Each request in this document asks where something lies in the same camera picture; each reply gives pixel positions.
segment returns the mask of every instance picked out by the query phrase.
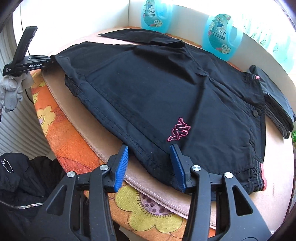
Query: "metal screw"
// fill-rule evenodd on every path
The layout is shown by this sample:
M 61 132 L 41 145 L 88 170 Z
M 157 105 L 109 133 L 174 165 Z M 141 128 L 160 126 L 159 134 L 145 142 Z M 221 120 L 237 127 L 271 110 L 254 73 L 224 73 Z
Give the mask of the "metal screw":
M 101 166 L 100 166 L 100 169 L 101 169 L 102 171 L 106 171 L 106 170 L 109 169 L 109 166 L 108 166 L 108 165 L 101 165 Z
M 226 172 L 225 177 L 227 178 L 233 178 L 233 174 L 231 172 Z
M 70 171 L 67 173 L 67 177 L 74 177 L 75 176 L 75 172 Z
M 200 171 L 201 170 L 201 167 L 199 166 L 199 165 L 193 165 L 192 166 L 192 170 L 194 170 L 194 171 Z

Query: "plastic bottle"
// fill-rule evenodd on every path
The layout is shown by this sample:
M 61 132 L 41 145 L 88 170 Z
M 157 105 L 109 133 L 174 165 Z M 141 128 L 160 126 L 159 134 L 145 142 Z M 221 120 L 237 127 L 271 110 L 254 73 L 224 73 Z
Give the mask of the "plastic bottle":
M 236 20 L 236 27 L 233 26 L 233 23 L 233 18 L 227 14 L 209 16 L 205 26 L 202 48 L 228 61 L 239 47 L 243 36 L 242 21 Z
M 172 20 L 172 12 L 172 0 L 144 1 L 141 16 L 142 28 L 166 33 Z

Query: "black trousers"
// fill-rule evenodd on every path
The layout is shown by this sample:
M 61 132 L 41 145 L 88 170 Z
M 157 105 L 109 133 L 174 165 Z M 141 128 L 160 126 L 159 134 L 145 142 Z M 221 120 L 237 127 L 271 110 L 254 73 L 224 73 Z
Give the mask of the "black trousers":
M 264 189 L 264 97 L 254 75 L 161 33 L 101 35 L 144 45 L 84 42 L 55 59 L 73 95 L 153 177 L 177 188 L 177 143 L 208 172 L 232 172 L 248 193 Z
M 296 116 L 288 102 L 288 99 L 259 67 L 252 65 L 249 72 L 257 75 L 260 81 L 265 99 L 265 113 L 274 122 L 285 139 L 288 139 L 293 131 L 293 122 Z

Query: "button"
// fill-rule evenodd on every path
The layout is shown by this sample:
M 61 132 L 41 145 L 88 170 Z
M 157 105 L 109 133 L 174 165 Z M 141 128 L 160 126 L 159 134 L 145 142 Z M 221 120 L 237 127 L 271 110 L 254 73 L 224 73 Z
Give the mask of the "button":
M 253 116 L 255 116 L 255 117 L 258 116 L 258 111 L 257 110 L 253 110 Z

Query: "pink kappa logo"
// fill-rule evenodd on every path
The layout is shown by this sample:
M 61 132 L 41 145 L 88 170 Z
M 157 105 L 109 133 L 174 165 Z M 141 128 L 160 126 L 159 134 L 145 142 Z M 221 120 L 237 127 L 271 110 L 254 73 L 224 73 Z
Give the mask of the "pink kappa logo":
M 168 142 L 173 140 L 180 140 L 181 137 L 188 135 L 188 131 L 190 130 L 191 126 L 187 125 L 183 121 L 183 118 L 179 118 L 178 122 L 179 124 L 175 125 L 175 127 L 172 129 L 173 136 L 167 139 Z

